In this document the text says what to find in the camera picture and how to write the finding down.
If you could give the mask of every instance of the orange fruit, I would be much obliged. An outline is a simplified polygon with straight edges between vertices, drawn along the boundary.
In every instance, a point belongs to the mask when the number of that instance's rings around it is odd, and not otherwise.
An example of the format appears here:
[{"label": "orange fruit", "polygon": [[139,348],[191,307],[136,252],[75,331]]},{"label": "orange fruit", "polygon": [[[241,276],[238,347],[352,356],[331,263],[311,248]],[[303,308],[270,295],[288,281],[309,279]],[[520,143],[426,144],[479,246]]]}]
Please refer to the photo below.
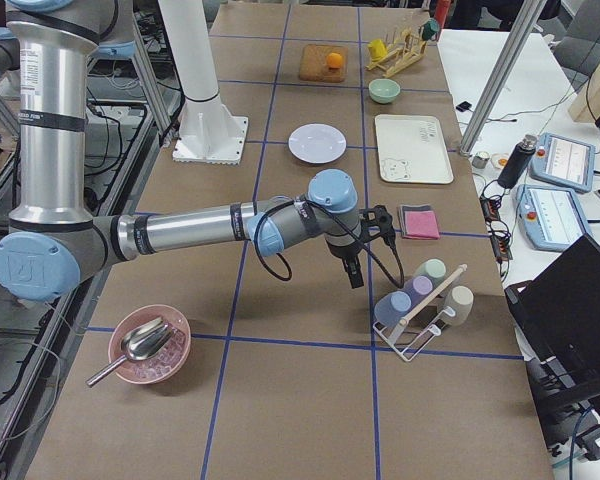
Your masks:
[{"label": "orange fruit", "polygon": [[339,53],[332,52],[329,55],[327,55],[327,66],[329,68],[342,68],[343,64],[344,59]]}]

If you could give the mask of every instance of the white table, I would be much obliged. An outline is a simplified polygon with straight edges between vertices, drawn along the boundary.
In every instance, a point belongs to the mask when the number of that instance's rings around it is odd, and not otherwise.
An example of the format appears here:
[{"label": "white table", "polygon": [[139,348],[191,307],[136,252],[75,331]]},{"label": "white table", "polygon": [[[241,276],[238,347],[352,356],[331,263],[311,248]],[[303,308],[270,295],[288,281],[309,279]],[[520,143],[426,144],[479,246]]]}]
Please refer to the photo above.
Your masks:
[{"label": "white table", "polygon": [[[475,108],[482,90],[491,74],[491,70],[506,40],[506,33],[444,30],[438,48],[444,65],[449,89],[454,104],[470,102]],[[557,108],[545,107],[560,102],[565,95],[568,98]],[[555,60],[542,36],[531,34],[516,65],[505,84],[490,118],[501,118],[507,113],[534,111],[507,118],[516,118],[517,122],[487,123],[476,142],[473,152],[480,150],[494,153],[510,153],[526,133],[539,134],[551,132],[564,137],[587,142],[599,147],[600,132],[589,123],[576,123],[571,120],[568,108],[575,99],[569,80]],[[471,118],[471,112],[457,112],[462,130]],[[600,154],[596,155],[596,170],[600,170]],[[487,181],[497,178],[499,171],[489,163],[484,170],[474,169]],[[523,176],[519,183],[542,184],[530,177]],[[477,182],[478,190],[482,183]],[[600,176],[594,177],[594,190],[600,188]],[[600,199],[593,193],[579,195],[583,210],[589,219],[600,219]],[[514,199],[505,197],[500,211],[509,227],[514,225]],[[600,224],[591,225],[593,237],[600,243]],[[509,275],[505,285],[524,280],[532,280],[544,270],[557,253],[541,252],[532,248],[521,232],[520,222],[514,230],[512,246],[513,260],[509,265]],[[568,478],[566,467],[554,470],[556,480]],[[600,461],[574,462],[574,477],[579,480],[600,480]]]}]

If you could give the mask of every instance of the bowl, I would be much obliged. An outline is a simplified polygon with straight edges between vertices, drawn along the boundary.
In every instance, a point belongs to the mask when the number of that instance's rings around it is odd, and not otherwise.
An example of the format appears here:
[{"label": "bowl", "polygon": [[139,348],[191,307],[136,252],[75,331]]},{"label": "bowl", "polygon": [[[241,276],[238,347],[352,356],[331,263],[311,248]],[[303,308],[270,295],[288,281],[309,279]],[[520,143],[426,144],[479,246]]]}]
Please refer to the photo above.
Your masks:
[{"label": "bowl", "polygon": [[120,342],[127,332],[156,317],[162,317],[171,325],[174,335],[153,358],[140,362],[124,362],[118,367],[116,375],[125,382],[136,385],[162,382],[180,370],[189,356],[191,328],[186,317],[169,305],[147,305],[131,312],[115,328],[109,340],[109,361],[112,362],[122,355]]},{"label": "bowl", "polygon": [[369,95],[376,103],[391,103],[400,94],[400,85],[390,78],[376,78],[369,84]]}]

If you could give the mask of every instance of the small light green bowl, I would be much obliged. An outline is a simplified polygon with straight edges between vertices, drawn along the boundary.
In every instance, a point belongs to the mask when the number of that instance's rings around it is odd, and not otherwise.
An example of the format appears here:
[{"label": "small light green bowl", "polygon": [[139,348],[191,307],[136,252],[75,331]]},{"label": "small light green bowl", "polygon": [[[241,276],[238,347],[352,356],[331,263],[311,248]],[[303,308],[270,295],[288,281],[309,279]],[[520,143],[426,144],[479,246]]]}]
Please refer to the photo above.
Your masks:
[{"label": "small light green bowl", "polygon": [[391,103],[400,94],[400,85],[390,78],[376,78],[369,84],[371,100],[377,103]]}]

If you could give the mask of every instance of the metal scoop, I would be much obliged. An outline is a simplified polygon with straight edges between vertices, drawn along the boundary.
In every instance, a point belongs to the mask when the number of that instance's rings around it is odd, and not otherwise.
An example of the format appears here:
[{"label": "metal scoop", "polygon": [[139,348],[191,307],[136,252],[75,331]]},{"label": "metal scoop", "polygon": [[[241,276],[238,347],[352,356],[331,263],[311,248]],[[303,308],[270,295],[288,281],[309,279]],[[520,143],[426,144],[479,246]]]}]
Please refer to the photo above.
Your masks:
[{"label": "metal scoop", "polygon": [[127,360],[139,362],[155,356],[173,335],[173,329],[160,317],[127,333],[120,342],[122,355],[87,380],[93,387]]}]

